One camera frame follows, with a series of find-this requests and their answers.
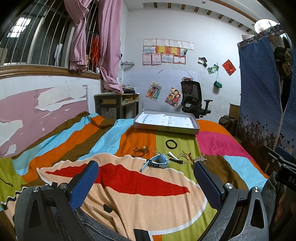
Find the black hair pin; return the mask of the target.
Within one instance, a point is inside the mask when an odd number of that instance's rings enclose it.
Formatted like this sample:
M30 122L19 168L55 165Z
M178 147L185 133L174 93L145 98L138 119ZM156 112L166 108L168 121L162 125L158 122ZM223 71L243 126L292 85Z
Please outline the black hair pin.
M178 163L180 165L184 164L184 161L182 161L182 160L178 160L178 159L174 159L174 158L170 158L169 160L172 162Z

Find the small green hanging bag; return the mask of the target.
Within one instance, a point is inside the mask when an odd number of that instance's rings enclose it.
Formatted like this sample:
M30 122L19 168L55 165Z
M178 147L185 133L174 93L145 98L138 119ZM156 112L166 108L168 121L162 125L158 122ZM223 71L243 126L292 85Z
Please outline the small green hanging bag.
M216 74L216 80L213 85L214 85L214 87L221 89L223 87L223 85L222 85L221 79L219 77L219 71L216 70L215 74Z

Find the white grid paper sheet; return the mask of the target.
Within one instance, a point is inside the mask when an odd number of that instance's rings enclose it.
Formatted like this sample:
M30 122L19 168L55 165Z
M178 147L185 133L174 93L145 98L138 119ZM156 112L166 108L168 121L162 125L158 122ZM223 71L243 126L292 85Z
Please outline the white grid paper sheet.
M161 114L142 113L136 123L155 126L170 126L177 128L195 128L190 118Z

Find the pink curtain right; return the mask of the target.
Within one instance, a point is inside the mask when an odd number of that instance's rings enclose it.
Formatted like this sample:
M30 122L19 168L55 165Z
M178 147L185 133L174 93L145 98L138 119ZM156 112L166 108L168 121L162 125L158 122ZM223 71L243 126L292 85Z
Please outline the pink curtain right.
M100 74L104 89L120 94L123 93L123 89L116 78L121 57L121 11L122 1L99 1Z

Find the white hair clip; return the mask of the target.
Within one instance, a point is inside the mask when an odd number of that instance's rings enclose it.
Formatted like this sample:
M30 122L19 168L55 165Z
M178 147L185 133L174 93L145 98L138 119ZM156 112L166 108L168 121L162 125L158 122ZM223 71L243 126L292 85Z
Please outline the white hair clip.
M178 160L178 158L175 155L173 155L173 153L170 151L168 152L168 156L174 160Z

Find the small gold ring earrings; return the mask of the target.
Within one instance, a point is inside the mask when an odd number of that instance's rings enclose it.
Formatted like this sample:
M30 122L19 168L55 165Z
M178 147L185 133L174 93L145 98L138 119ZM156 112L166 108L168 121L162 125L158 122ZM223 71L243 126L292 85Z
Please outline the small gold ring earrings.
M152 152L155 156L160 154L160 152L157 150L157 148L152 148L151 152Z

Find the wooden desk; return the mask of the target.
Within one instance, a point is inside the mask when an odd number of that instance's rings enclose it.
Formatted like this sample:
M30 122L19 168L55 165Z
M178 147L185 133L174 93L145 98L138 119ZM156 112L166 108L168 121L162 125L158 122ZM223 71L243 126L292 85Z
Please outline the wooden desk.
M139 113L139 97L138 93L96 94L94 96L95 111L104 118L135 118Z

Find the blue fabric wardrobe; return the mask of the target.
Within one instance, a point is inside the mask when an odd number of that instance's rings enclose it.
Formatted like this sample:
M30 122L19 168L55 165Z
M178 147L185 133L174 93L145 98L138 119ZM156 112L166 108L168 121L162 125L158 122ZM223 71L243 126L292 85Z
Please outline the blue fabric wardrobe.
M295 46L281 25L238 43L241 101L238 136L264 173L271 166L258 149L295 154Z

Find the colourful cartoon poster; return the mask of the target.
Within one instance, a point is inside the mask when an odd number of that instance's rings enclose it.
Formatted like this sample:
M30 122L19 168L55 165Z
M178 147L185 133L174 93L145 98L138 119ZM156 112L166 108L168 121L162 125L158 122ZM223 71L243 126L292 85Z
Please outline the colourful cartoon poster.
M146 97L149 99L158 100L161 90L162 86L153 81L146 93Z

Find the dark bag on floor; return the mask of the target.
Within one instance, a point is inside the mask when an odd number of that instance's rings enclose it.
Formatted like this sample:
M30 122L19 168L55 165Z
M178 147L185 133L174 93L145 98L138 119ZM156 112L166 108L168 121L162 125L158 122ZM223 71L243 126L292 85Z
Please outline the dark bag on floor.
M224 115L219 119L218 124L224 127L232 136L235 136L238 119Z

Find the light blue wrist watch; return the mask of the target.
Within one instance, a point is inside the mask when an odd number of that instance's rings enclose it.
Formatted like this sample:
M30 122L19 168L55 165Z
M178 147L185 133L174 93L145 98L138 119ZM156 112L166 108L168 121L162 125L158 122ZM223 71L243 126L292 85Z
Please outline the light blue wrist watch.
M152 157L151 159L147 159L142 168L140 169L140 172L143 172L147 166L165 169L168 167L168 165L169 159L167 158L167 156L165 154L158 154Z

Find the red garment at window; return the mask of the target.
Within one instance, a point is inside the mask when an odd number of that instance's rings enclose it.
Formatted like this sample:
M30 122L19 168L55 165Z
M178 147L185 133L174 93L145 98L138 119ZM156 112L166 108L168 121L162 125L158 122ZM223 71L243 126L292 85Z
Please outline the red garment at window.
M95 35L91 40L90 45L90 62L93 68L99 67L100 60L100 39Z

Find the green photo on wall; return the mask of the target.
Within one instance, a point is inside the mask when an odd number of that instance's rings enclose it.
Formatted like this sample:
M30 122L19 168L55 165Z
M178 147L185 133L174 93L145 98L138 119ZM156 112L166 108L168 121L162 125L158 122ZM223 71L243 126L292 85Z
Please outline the green photo on wall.
M218 72L218 70L219 70L219 66L216 64L214 64L212 67L207 68L208 74L215 74Z

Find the black office chair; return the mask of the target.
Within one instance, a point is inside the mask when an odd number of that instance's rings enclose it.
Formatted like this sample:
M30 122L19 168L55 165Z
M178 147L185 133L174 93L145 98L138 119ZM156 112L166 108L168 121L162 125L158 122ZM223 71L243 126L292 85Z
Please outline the black office chair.
M211 111L208 109L211 99L204 99L205 108L202 108L202 90L201 85L197 81L182 81L182 111L185 113L191 113L195 118L199 119Z

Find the colourful striped bed sheet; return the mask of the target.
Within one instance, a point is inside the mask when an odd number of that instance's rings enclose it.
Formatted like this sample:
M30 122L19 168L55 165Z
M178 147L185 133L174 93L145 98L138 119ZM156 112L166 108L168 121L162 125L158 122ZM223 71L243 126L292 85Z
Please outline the colourful striped bed sheet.
M197 135L140 130L132 119L82 112L36 140L24 134L1 154L1 240L16 240L16 200L26 188L68 183L94 160L99 174L81 210L130 240L198 240L216 214L193 174L193 164L169 160L140 169L157 148L205 157L211 172L238 189L263 188L268 176L222 126L198 121Z

